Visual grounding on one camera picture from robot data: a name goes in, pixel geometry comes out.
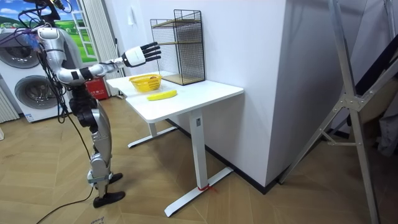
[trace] white wall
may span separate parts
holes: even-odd
[[[124,49],[152,41],[150,19],[173,19],[174,9],[202,11],[206,79],[245,89],[244,95],[203,109],[205,142],[265,185],[285,1],[105,2]],[[123,12],[130,4],[141,8],[145,33],[126,25]],[[186,115],[173,121],[189,131]]]
[[[352,52],[365,1],[340,1]],[[327,0],[287,0],[266,184],[297,156],[331,111],[342,77]]]
[[[111,21],[115,38],[118,39],[119,52],[123,54],[126,50],[148,44],[145,27],[149,21],[144,22],[140,0],[103,0],[108,10],[109,20]],[[134,11],[135,24],[127,23],[128,16]],[[145,64],[136,68],[125,68],[126,76],[137,75],[153,71],[152,63]]]
[[[394,4],[395,17],[398,17],[398,4]],[[362,23],[359,28],[357,41],[351,56],[355,83],[359,82],[370,66],[391,41],[384,0],[368,0]],[[335,118],[332,128],[347,118],[348,110],[341,111]],[[349,133],[349,127],[344,125],[340,131]]]

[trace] yellow basket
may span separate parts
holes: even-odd
[[[134,87],[141,92],[157,90],[160,87],[161,80],[162,76],[157,74],[140,75],[129,79]]]

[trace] washing machine door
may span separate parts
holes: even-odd
[[[11,32],[2,32],[0,40],[13,35]],[[26,35],[20,35],[0,46],[0,60],[15,68],[32,68],[39,64],[36,52],[25,40]]]
[[[49,109],[56,106],[57,99],[42,75],[25,77],[15,86],[15,96],[24,105],[33,109]]]

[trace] gray fabric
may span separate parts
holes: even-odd
[[[378,150],[385,156],[391,156],[398,145],[398,94],[392,100],[379,123],[381,141]]]

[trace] table leg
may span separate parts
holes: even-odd
[[[148,137],[144,137],[144,138],[142,138],[142,139],[140,139],[140,140],[137,140],[137,141],[134,141],[134,142],[132,142],[132,143],[130,143],[130,144],[128,144],[127,146],[130,148],[130,147],[134,147],[134,146],[136,146],[136,145],[138,145],[138,144],[142,144],[142,143],[144,143],[144,142],[147,142],[147,141],[149,141],[149,140],[151,140],[151,139],[154,139],[155,137],[158,137],[158,136],[161,136],[161,135],[163,135],[163,134],[166,134],[166,133],[168,133],[168,132],[170,132],[170,131],[173,131],[173,130],[175,130],[177,127],[171,127],[171,128],[167,128],[167,129],[165,129],[165,130],[163,130],[163,131],[159,131],[159,132],[157,132],[156,131],[156,126],[155,126],[155,123],[148,123],[148,127],[149,127],[149,132],[150,132],[150,136],[148,136]]]
[[[226,167],[210,179],[207,179],[205,138],[203,134],[203,118],[201,115],[201,109],[191,111],[189,114],[189,121],[192,137],[193,160],[195,163],[198,187],[189,191],[184,196],[167,206],[164,210],[167,217],[170,217],[173,213],[207,190],[209,186],[216,184],[219,180],[233,171],[230,167]]]

